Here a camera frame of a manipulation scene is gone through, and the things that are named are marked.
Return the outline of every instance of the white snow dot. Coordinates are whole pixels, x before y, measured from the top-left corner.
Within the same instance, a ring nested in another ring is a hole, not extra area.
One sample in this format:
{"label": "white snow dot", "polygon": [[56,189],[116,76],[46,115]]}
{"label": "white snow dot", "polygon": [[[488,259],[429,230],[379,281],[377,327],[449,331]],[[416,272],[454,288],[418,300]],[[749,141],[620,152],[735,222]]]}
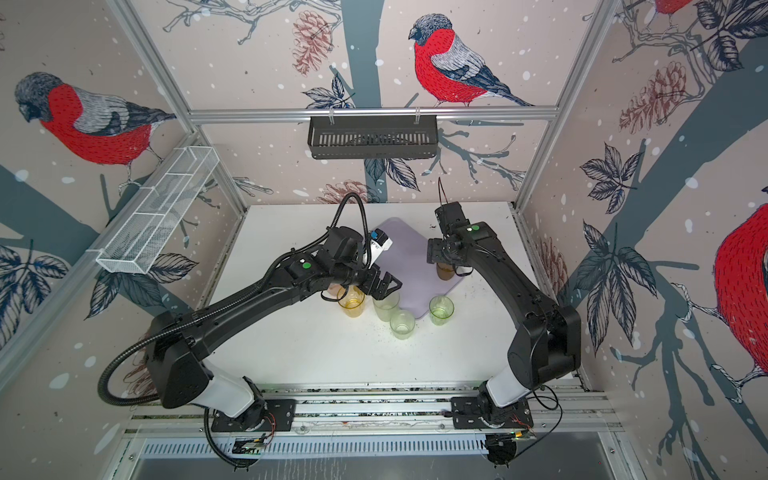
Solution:
{"label": "white snow dot", "polygon": [[51,382],[48,384],[49,389],[59,390],[63,389],[67,382],[69,382],[69,374],[68,373],[62,373],[59,376],[56,376]]}

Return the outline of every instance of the transparent plastic cup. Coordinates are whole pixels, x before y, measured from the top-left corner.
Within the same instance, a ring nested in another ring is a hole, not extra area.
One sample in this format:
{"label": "transparent plastic cup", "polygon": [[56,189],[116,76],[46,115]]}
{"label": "transparent plastic cup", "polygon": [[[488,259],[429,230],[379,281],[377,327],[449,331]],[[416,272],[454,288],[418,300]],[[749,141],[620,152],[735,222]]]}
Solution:
{"label": "transparent plastic cup", "polygon": [[429,301],[429,317],[435,325],[445,325],[453,315],[453,302],[445,295],[438,295]]}
{"label": "transparent plastic cup", "polygon": [[356,286],[352,286],[351,290],[346,295],[344,295],[345,291],[345,289],[341,288],[336,294],[336,298],[341,299],[339,301],[341,310],[343,310],[347,316],[351,316],[352,318],[360,316],[365,305],[366,295]]}
{"label": "transparent plastic cup", "polygon": [[383,322],[391,320],[392,315],[397,312],[397,306],[400,304],[400,293],[390,293],[384,300],[373,300],[373,307],[376,309],[376,315]]}
{"label": "transparent plastic cup", "polygon": [[392,330],[392,335],[400,340],[410,337],[413,334],[414,327],[416,327],[416,319],[413,318],[413,314],[408,310],[398,310],[389,320],[389,328]]}

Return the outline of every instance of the bird wing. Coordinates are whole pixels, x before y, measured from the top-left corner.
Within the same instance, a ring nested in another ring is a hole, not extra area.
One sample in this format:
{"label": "bird wing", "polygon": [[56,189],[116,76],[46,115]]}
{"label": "bird wing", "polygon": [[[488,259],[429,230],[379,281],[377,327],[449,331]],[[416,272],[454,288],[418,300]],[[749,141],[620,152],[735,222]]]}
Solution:
{"label": "bird wing", "polygon": [[446,53],[432,56],[432,64],[446,77],[464,84],[471,84],[468,80],[475,77],[483,68],[488,70],[480,54],[464,45],[458,35],[453,36],[451,48]]}
{"label": "bird wing", "polygon": [[76,87],[74,91],[83,105],[83,113],[74,127],[84,134],[112,137],[176,117],[159,108],[142,107],[115,95],[92,94]]}

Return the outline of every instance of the bullfinch drawing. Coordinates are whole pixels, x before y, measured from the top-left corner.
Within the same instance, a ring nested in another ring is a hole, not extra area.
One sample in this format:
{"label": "bullfinch drawing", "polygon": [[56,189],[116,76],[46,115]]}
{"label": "bullfinch drawing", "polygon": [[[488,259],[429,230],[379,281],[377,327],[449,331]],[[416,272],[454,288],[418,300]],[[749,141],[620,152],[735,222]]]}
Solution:
{"label": "bullfinch drawing", "polygon": [[149,145],[154,129],[176,118],[124,98],[73,87],[40,71],[24,77],[16,85],[15,96],[24,119],[40,120],[72,153],[95,164],[125,165],[128,180],[118,192],[129,184],[138,185],[131,179],[131,162],[145,150],[154,154]]}
{"label": "bullfinch drawing", "polygon": [[415,41],[416,77],[437,98],[435,106],[446,101],[469,105],[480,97],[502,97],[531,106],[515,97],[485,65],[483,57],[464,45],[445,15],[424,15],[413,24],[408,38]]}
{"label": "bullfinch drawing", "polygon": [[717,249],[714,275],[716,308],[693,303],[684,285],[673,285],[683,290],[688,302],[683,321],[690,319],[691,309],[718,318],[752,356],[755,365],[741,380],[735,380],[720,365],[711,366],[733,384],[736,396],[729,400],[742,403],[744,384],[768,376],[768,204],[725,237]]}

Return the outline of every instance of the plastic cup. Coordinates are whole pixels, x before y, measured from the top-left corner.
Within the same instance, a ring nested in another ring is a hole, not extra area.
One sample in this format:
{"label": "plastic cup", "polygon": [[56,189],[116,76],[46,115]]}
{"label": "plastic cup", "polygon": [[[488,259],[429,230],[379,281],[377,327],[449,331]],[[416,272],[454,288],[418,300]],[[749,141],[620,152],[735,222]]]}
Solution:
{"label": "plastic cup", "polygon": [[410,337],[415,326],[416,319],[413,318],[413,314],[408,310],[398,310],[389,320],[389,328],[392,330],[392,335],[400,340]]}
{"label": "plastic cup", "polygon": [[453,315],[453,302],[445,295],[438,295],[429,301],[429,317],[435,325],[445,325]]}
{"label": "plastic cup", "polygon": [[456,272],[453,271],[453,265],[440,262],[437,262],[435,265],[437,266],[437,276],[440,280],[450,280],[456,275]]}
{"label": "plastic cup", "polygon": [[352,318],[360,316],[364,302],[366,301],[366,295],[356,286],[352,286],[351,290],[346,295],[344,295],[345,291],[345,289],[341,288],[336,294],[336,298],[341,299],[339,301],[341,310],[343,310],[347,316],[351,316]]}
{"label": "plastic cup", "polygon": [[391,320],[393,313],[397,312],[397,306],[400,304],[400,293],[390,293],[384,300],[373,300],[373,307],[376,309],[376,315],[383,322]]}

